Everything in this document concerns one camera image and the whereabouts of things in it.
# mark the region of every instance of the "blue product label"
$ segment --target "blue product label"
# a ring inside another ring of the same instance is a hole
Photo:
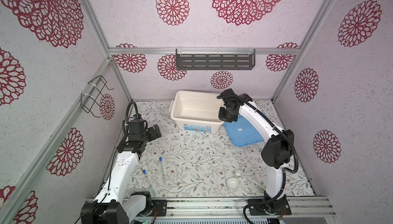
[[[193,130],[193,131],[200,131],[200,132],[211,132],[211,126],[204,126],[204,125],[194,125],[194,124],[185,124],[185,130]]]

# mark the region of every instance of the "bin handle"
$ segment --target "bin handle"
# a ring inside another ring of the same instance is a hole
[[[171,100],[171,105],[169,107],[169,112],[172,113],[172,104],[173,104],[173,100]]]

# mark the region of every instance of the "white plastic bin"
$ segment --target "white plastic bin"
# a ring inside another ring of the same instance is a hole
[[[178,91],[169,111],[177,126],[184,130],[216,133],[224,123],[219,120],[220,107],[224,106],[220,94]]]

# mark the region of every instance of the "blue lid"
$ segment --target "blue lid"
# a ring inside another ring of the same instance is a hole
[[[262,135],[240,114],[237,122],[224,123],[226,132],[235,146],[244,146],[263,141]]]

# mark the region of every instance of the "floral tablecloth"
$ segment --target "floral tablecloth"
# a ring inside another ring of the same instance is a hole
[[[170,104],[170,101],[137,102],[139,113],[149,126],[159,125],[162,137],[147,144],[131,174],[127,197],[140,190],[150,191],[153,197],[263,196],[263,190],[251,180],[267,182],[268,166],[261,158],[264,142],[235,147],[223,126],[215,134],[179,130],[171,119]],[[270,101],[256,101],[256,104],[273,122],[281,125]],[[231,190],[226,180],[234,176],[236,169],[242,170],[244,176],[240,187]],[[285,193],[315,195],[301,165],[296,174],[287,172]]]

